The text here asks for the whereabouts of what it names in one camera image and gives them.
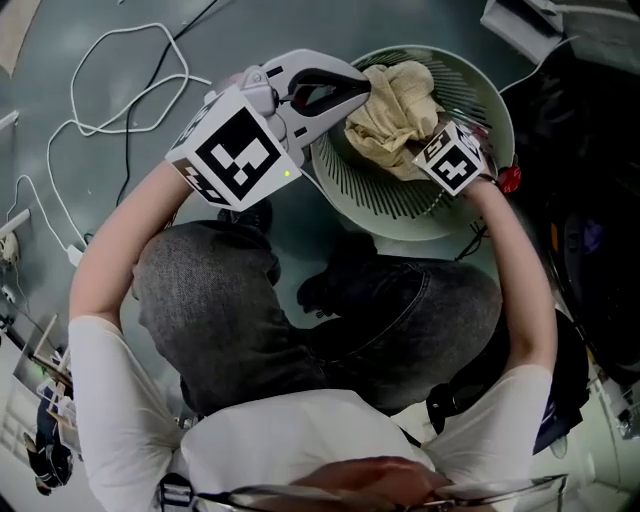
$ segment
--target basket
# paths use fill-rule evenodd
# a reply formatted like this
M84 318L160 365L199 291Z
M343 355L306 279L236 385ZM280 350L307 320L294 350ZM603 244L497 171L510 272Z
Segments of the basket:
M497 168L510 166L514 155L513 125L500 93L468 61L429 46L396 46L353 62L364 70L373 64L392 66L407 60L429 68L436 101L452 116L453 109L489 129ZM311 146L311 160L320 185L336 209L362 229L402 241L433 240L474 220L463 199L452 198L430 181L403 182L362 157L336 125Z

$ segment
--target red object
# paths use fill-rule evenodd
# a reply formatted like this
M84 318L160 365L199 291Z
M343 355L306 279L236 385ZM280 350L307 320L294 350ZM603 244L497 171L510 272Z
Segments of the red object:
M503 194L510 194L518 190L520 183L522 182L522 171L520 167L514 165L509 167L498 176L498 183L500 184L500 190Z

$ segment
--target sleeve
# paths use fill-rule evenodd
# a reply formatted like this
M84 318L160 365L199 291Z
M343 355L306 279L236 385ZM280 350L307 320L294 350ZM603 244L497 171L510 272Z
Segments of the sleeve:
M69 346L91 490L107 512L147 511L179 448L180 430L114 325L76 318Z
M436 469L457 484L528 478L551 381L538 365L505 373L423 447Z

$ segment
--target dark jeans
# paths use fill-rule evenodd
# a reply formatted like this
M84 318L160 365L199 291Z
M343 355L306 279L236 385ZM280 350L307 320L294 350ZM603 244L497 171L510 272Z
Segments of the dark jeans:
M340 318L315 329L287 321L277 274L266 239L239 226L181 225L145 248L140 323L194 411L340 388L394 414L476 357L500 314L498 287L474 267L380 256L367 235L348 239L316 278L322 309Z

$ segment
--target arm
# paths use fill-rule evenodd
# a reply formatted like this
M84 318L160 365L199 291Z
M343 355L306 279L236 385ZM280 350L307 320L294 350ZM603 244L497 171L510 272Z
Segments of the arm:
M70 319L93 315L120 328L120 306L142 250L189 197L191 187L160 163L98 230L71 286Z
M537 364L555 366L557 327L554 301L540 259L498 188L476 180L466 190L487 225L498 264L511 353L506 371Z

